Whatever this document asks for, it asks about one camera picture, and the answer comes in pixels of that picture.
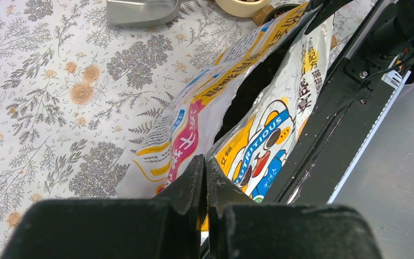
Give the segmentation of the cat print pet food bag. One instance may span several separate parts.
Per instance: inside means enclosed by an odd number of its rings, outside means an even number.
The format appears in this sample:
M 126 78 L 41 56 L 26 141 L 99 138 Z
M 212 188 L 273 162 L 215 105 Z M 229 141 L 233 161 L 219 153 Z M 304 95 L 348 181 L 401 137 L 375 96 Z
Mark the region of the cat print pet food bag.
M 116 187 L 149 198 L 178 179 L 195 155 L 262 202 L 312 112 L 329 66 L 334 14 L 308 3 L 228 47 L 169 103 Z

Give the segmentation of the small wooden block by bag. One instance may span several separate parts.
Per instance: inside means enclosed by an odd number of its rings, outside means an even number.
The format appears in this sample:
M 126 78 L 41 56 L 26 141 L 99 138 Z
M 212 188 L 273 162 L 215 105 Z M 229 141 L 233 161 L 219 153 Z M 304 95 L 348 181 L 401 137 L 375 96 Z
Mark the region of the small wooden block by bag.
M 267 5 L 260 9 L 254 16 L 251 17 L 251 19 L 255 23 L 255 25 L 261 26 L 272 19 L 271 13 L 274 10 L 275 8 L 272 5 Z

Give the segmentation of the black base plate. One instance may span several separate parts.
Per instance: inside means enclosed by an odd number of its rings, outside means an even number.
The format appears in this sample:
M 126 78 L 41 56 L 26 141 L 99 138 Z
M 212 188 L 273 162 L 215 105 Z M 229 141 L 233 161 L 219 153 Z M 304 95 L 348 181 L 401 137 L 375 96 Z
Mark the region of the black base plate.
M 300 139 L 264 203 L 335 199 L 414 63 L 412 47 L 384 56 L 370 46 L 371 33 L 395 16 L 397 2 L 377 1 L 330 66 Z

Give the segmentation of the metal food scoop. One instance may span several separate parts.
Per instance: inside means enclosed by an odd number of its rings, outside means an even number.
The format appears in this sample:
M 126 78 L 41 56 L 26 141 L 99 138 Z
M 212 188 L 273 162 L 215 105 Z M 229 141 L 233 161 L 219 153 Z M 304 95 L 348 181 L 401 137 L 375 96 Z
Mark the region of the metal food scoop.
M 106 2 L 110 25 L 138 28 L 163 25 L 180 11 L 178 0 L 110 0 Z

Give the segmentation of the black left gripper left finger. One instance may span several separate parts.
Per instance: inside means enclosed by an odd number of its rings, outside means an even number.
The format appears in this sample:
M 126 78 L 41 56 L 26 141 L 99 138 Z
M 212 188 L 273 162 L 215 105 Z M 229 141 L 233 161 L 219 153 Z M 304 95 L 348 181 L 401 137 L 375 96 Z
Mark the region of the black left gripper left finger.
M 151 199 L 38 202 L 2 258 L 199 258 L 205 219 L 205 160 Z

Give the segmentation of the small wooden block near bowl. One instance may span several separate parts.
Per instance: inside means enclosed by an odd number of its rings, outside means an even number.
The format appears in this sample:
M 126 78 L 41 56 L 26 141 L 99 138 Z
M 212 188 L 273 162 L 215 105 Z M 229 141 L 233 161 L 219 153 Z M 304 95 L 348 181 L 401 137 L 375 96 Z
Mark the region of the small wooden block near bowl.
M 335 47 L 337 47 L 338 42 L 337 42 L 337 38 L 335 35 L 332 35 L 331 37 L 331 44 L 330 44 L 330 49 L 334 49 Z

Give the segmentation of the cream pet bowl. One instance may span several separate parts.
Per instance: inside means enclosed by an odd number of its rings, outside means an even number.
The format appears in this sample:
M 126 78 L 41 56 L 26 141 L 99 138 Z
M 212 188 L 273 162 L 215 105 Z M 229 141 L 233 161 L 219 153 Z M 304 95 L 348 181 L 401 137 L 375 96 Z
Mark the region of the cream pet bowl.
M 262 8 L 270 5 L 271 0 L 215 0 L 215 2 L 222 10 L 230 15 L 241 18 L 249 18 L 258 14 Z

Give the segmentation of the black pet bowl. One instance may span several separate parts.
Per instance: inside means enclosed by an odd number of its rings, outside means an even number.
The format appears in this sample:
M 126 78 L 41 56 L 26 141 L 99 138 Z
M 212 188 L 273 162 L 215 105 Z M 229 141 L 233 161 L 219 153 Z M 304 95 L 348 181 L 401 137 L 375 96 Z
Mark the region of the black pet bowl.
M 298 7 L 298 4 L 285 4 L 274 8 L 263 20 L 263 24 L 276 19 L 277 17 L 289 12 L 290 10 Z

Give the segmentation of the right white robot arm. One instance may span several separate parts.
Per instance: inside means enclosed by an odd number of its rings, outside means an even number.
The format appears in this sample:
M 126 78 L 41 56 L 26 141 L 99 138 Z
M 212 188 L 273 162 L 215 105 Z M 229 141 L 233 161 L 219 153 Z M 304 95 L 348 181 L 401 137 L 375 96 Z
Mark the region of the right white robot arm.
M 414 1 L 398 1 L 395 16 L 370 35 L 371 49 L 384 56 L 396 56 L 414 48 Z

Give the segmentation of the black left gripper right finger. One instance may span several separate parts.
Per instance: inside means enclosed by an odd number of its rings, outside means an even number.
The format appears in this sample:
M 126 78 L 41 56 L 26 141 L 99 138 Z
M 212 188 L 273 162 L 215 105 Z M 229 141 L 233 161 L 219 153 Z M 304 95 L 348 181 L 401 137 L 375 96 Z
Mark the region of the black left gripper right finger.
M 373 232 L 353 208 L 257 203 L 206 163 L 211 258 L 381 258 Z

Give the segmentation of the floral patterned table mat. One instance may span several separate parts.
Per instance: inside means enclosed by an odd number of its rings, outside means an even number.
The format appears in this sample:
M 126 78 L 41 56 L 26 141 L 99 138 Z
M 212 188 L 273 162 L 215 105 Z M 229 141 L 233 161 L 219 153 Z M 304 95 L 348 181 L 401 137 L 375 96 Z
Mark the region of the floral patterned table mat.
M 114 197 L 180 90 L 254 28 L 214 1 L 143 29 L 105 1 L 0 1 L 0 256 L 33 204 Z

